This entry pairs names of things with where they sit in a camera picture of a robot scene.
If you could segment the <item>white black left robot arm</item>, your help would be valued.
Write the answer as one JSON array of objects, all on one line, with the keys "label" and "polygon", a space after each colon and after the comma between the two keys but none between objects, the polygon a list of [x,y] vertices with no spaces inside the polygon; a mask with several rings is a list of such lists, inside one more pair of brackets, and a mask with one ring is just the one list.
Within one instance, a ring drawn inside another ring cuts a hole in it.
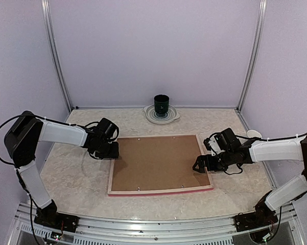
[{"label": "white black left robot arm", "polygon": [[40,117],[30,111],[24,111],[14,119],[15,123],[4,137],[4,145],[30,199],[42,210],[42,220],[50,227],[56,227],[61,223],[61,215],[52,208],[54,201],[36,167],[38,143],[78,146],[87,149],[94,159],[116,159],[119,157],[119,128],[107,118],[81,126]]}]

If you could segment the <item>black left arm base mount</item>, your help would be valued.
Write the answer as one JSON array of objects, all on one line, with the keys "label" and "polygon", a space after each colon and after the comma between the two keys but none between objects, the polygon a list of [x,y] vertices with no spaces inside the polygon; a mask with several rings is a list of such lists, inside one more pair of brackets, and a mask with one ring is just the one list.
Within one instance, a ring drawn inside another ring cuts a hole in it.
[{"label": "black left arm base mount", "polygon": [[34,222],[44,227],[60,230],[63,232],[76,232],[78,226],[79,217],[75,215],[69,215],[56,212],[47,216],[36,215]]}]

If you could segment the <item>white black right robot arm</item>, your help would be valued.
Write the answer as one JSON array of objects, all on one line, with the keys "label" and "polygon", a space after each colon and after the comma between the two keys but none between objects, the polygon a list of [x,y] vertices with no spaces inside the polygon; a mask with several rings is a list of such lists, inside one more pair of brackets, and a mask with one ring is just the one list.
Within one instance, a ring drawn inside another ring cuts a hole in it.
[{"label": "white black right robot arm", "polygon": [[235,135],[231,128],[211,134],[204,140],[211,153],[197,157],[192,169],[199,173],[224,172],[236,165],[265,161],[294,160],[303,162],[301,174],[266,194],[256,205],[251,222],[261,227],[271,218],[271,212],[307,192],[307,132],[284,138],[262,139]]}]

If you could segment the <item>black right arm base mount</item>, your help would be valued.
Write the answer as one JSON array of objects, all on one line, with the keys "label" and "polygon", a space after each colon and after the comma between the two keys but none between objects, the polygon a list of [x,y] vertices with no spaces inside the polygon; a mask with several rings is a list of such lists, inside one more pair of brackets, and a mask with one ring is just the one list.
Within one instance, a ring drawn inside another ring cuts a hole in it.
[{"label": "black right arm base mount", "polygon": [[234,217],[237,232],[257,229],[277,222],[278,217],[273,213],[269,216],[264,216],[257,212],[250,212],[246,214],[238,214]]}]

